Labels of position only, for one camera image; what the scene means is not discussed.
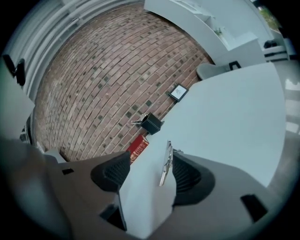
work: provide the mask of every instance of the white table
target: white table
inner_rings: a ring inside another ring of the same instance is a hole
[[[158,187],[167,140],[189,155],[238,167],[267,186],[285,138],[285,100],[272,63],[194,84],[131,165],[120,197],[128,233],[148,237],[172,211],[176,183]]]

